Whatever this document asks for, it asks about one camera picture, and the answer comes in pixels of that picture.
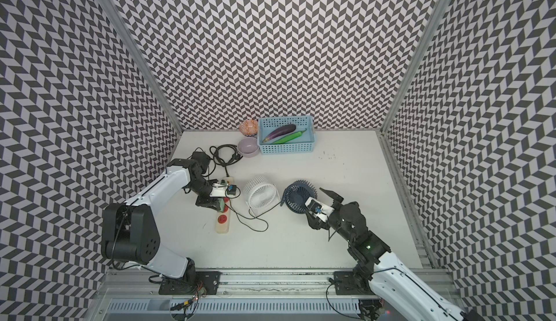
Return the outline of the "dark blue desk fan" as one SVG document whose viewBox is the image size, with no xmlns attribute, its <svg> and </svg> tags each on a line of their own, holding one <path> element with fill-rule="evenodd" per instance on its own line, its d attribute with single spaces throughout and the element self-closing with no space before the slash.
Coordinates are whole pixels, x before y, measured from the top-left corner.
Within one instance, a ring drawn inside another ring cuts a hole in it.
<svg viewBox="0 0 556 321">
<path fill-rule="evenodd" d="M 303 215 L 306 212 L 306 201 L 309 198 L 317 198 L 317 189 L 306 180 L 297 180 L 282 193 L 280 206 L 286 205 L 295 214 Z"/>
</svg>

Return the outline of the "green plug white fan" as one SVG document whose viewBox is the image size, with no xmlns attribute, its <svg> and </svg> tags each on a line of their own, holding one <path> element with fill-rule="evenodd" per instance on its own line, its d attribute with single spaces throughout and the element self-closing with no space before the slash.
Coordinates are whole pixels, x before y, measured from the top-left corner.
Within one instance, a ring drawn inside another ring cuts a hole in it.
<svg viewBox="0 0 556 321">
<path fill-rule="evenodd" d="M 219 200 L 219 209 L 218 212 L 219 213 L 226 213 L 228 211 L 228 206 L 227 203 L 224 199 L 220 199 Z"/>
</svg>

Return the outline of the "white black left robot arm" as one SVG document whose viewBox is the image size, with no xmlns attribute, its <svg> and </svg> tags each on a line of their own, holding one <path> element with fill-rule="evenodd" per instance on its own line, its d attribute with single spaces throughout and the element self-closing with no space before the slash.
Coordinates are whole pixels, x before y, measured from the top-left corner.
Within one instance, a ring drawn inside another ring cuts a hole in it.
<svg viewBox="0 0 556 321">
<path fill-rule="evenodd" d="M 113 262 L 135 262 L 166 278 L 183 279 L 193 261 L 162 244 L 156 215 L 179 191 L 197 195 L 195 205 L 223 212 L 227 186 L 218 186 L 205 173 L 207 153 L 195 151 L 188 159 L 173 159 L 163 173 L 142 191 L 103 211 L 101 254 Z"/>
</svg>

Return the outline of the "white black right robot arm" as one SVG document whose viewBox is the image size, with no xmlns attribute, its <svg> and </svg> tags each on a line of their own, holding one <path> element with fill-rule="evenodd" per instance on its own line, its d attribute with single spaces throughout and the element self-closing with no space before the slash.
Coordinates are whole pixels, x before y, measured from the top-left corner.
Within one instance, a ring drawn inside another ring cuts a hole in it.
<svg viewBox="0 0 556 321">
<path fill-rule="evenodd" d="M 345 204 L 329 190 L 331 205 L 308 197 L 304 203 L 313 229 L 332 230 L 347 241 L 347 251 L 356 261 L 354 275 L 370 290 L 392 305 L 407 320 L 482 320 L 473 309 L 465 311 L 449 302 L 402 263 L 378 235 L 369 230 L 357 202 Z"/>
</svg>

